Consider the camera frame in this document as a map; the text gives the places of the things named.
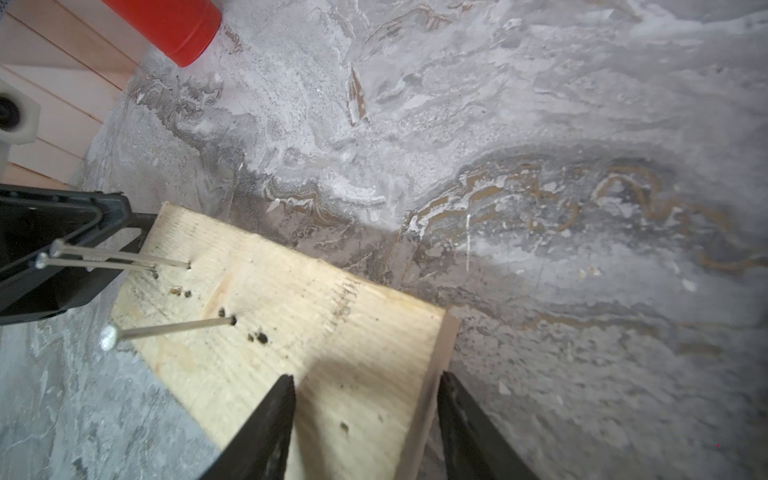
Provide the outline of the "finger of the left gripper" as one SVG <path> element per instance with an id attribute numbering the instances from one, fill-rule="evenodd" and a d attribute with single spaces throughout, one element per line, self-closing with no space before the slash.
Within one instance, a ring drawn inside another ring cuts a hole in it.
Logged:
<path id="1" fill-rule="evenodd" d="M 1 324 L 81 307 L 128 267 L 157 216 L 120 193 L 1 186 Z"/>

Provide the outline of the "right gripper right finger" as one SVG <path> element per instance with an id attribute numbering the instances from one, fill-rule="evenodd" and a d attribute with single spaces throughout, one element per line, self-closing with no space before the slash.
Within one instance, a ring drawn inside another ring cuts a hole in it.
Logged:
<path id="1" fill-rule="evenodd" d="M 437 407 L 448 479 L 537 477 L 451 372 L 441 375 Z"/>

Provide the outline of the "wooden block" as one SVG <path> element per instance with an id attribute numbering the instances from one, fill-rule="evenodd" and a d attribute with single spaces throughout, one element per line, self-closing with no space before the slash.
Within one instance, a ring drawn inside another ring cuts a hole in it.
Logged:
<path id="1" fill-rule="evenodd" d="M 134 343 L 213 443 L 226 446 L 286 374 L 297 394 L 288 478 L 416 477 L 455 317 L 170 203 L 143 252 L 189 267 L 130 273 L 111 312 L 119 327 L 236 318 Z"/>

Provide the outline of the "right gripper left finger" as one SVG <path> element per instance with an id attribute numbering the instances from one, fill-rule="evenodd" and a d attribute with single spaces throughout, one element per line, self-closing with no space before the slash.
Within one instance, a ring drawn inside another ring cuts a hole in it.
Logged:
<path id="1" fill-rule="evenodd" d="M 284 374 L 199 479 L 284 479 L 295 412 L 294 378 Z"/>

